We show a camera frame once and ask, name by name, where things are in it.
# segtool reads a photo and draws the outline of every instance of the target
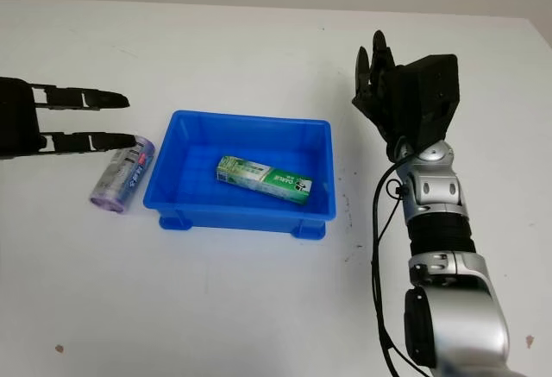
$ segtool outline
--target white table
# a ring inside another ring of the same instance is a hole
[[[0,76],[118,91],[131,103],[41,110],[43,131],[137,133],[160,147],[174,110],[325,119],[338,216],[320,242],[166,231],[141,204],[149,172],[127,215],[87,202],[111,154],[0,161],[0,374],[388,375],[369,215],[389,163],[350,104],[358,46],[370,47],[377,28],[398,63],[458,55],[461,103],[447,140],[474,240],[510,325],[511,367],[546,375],[552,51],[527,21],[25,0],[0,1]],[[382,217],[391,208],[383,202]],[[381,253],[387,324],[404,347],[402,214]]]

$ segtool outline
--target robotic arm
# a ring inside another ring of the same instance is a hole
[[[373,37],[371,67],[364,47],[359,50],[353,104],[387,142],[402,182],[414,285],[405,296],[408,355],[439,377],[523,377],[506,366],[505,317],[471,239],[466,201],[452,169],[454,151],[444,141],[459,101],[454,55],[395,66],[380,31]],[[379,333],[388,360],[382,324]],[[392,365],[390,370],[397,374]]]
[[[43,91],[45,103],[35,102]],[[102,110],[126,108],[128,99],[115,92],[86,88],[58,88],[30,84],[22,79],[0,77],[0,160],[23,155],[71,154],[129,148],[135,137],[120,133],[41,133],[37,108],[49,110]],[[47,148],[48,139],[52,148]]]

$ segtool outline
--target green box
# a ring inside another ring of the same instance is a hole
[[[230,155],[223,156],[216,166],[216,179],[297,204],[306,203],[312,186],[310,177]]]

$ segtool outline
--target purple can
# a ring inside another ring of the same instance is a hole
[[[117,150],[90,195],[96,206],[123,213],[136,187],[154,158],[155,147],[149,140],[135,136],[136,145]]]

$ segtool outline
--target blue plastic bin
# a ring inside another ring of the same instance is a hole
[[[234,155],[313,178],[305,205],[216,180],[216,165]],[[192,226],[289,232],[322,239],[336,216],[329,123],[176,111],[144,205],[164,229]]]

